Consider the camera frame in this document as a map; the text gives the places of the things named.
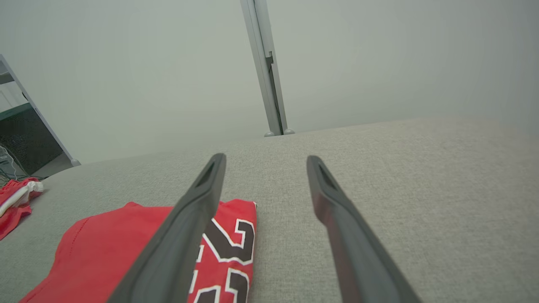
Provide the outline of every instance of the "white cable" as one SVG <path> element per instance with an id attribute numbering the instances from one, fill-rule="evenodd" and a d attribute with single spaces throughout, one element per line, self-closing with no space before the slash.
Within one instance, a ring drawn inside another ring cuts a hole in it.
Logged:
<path id="1" fill-rule="evenodd" d="M 13 159 L 13 157 L 8 153 L 8 150 L 5 149 L 5 147 L 1 146 L 5 151 L 5 154 L 9 156 L 9 158 L 11 158 L 11 167 L 13 167 L 13 176 L 15 176 L 15 181 L 17 181 L 17 169 L 15 168 L 15 166 L 13 165 L 13 162 L 15 162 L 15 160 Z"/>

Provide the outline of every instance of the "gray carpet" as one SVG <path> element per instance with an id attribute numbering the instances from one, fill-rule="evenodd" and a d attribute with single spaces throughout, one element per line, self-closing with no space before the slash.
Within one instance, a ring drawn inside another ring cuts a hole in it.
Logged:
<path id="1" fill-rule="evenodd" d="M 258 203 L 250 302 L 341 300 L 312 210 L 306 157 L 320 156 L 425 302 L 539 301 L 539 144 L 495 124 L 410 120 L 86 164 L 44 181 L 33 214 L 0 242 L 2 301 L 48 273 L 77 220 L 174 205 L 215 152 L 222 200 Z"/>

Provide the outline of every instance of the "crumpled red garment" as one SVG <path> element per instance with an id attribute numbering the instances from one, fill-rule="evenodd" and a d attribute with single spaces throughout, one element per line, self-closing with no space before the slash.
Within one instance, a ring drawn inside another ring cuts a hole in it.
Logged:
<path id="1" fill-rule="evenodd" d="M 2 189 L 0 189 L 0 205 L 2 205 L 11 195 L 17 192 L 20 188 L 26 186 L 28 182 L 39 182 L 37 178 L 30 177 L 22 182 L 10 180 Z M 30 193 L 30 199 L 39 196 L 41 192 L 33 191 Z M 31 214 L 30 200 L 26 203 L 19 205 L 18 207 L 10 207 L 0 217 L 0 240 L 14 230 L 20 222 L 20 219 Z"/>

